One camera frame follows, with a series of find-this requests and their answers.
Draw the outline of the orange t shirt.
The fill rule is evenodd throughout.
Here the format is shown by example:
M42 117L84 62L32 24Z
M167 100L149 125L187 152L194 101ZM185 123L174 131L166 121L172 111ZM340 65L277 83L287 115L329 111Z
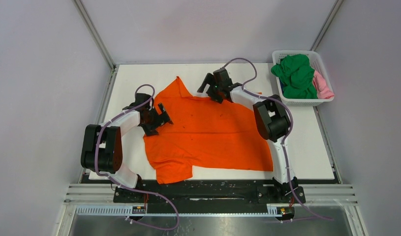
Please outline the orange t shirt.
M145 136L145 152L160 184L189 179L193 167L272 171L270 148L252 110L229 101L193 96L177 77L155 98L171 123Z

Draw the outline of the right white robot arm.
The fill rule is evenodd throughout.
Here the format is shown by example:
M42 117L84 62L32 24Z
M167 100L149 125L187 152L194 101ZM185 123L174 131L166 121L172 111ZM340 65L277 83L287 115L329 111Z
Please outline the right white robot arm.
M225 68L207 73L197 91L205 92L215 102L227 100L253 111L258 133L267 141L272 155L275 199L282 203L291 199L298 183L287 150L291 130L289 110L280 97L276 94L265 97L246 90L242 84L232 82Z

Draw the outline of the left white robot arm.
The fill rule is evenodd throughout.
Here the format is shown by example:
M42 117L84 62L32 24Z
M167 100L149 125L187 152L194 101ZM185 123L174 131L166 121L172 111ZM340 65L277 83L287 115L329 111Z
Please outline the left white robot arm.
M114 118L85 128L81 166L112 178L119 187L126 188L125 195L132 202L138 202L144 197L144 189L137 184L140 176L123 163L122 137L135 127L141 127L146 136L158 135L159 127L172 123L163 104L155 106L151 95L136 93L135 101Z

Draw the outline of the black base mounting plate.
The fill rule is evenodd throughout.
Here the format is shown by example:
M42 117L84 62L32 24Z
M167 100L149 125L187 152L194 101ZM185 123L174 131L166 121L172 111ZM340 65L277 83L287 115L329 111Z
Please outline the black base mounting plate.
M274 180L184 180L159 184L142 180L137 191L116 188L114 203L141 204L148 213L244 213L264 212L265 205L305 203L304 190L281 195Z

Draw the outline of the green t shirt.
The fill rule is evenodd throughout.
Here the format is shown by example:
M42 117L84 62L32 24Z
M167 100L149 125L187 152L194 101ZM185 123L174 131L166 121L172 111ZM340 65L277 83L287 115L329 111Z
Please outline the green t shirt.
M281 82L283 96L288 99L317 98L312 83L314 72L309 58L303 54L287 55L271 68L271 73Z

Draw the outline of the white plastic basket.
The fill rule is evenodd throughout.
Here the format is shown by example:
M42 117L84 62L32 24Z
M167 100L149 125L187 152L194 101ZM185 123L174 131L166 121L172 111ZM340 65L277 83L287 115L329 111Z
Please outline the white plastic basket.
M328 73L327 73L324 63L322 62L322 59L318 53L313 52L313 51L303 51L303 50L277 50L272 53L272 59L273 59L274 65L276 65L277 63L280 63L280 60L282 58L286 57L287 55L292 56L292 55L297 55L297 54L303 54L309 58L310 66L314 70L317 70L323 76L323 78L326 80L329 88L333 92L332 86L331 86L329 78L328 78ZM278 91L279 91L281 100L288 106L313 106L313 107L315 107L322 103L330 102L334 99L334 98L330 98L330 99L318 99L318 98L316 98L316 99L288 99L288 98L285 98L282 94L282 85L281 85L281 82L278 77L276 77L276 81L277 81L277 87L278 87Z

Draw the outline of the pink t shirt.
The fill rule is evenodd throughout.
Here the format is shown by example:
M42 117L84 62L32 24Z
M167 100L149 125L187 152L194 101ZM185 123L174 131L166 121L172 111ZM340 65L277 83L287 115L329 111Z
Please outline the pink t shirt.
M329 88L326 80L317 70L314 71L312 84L316 89L318 99L334 98L334 93Z

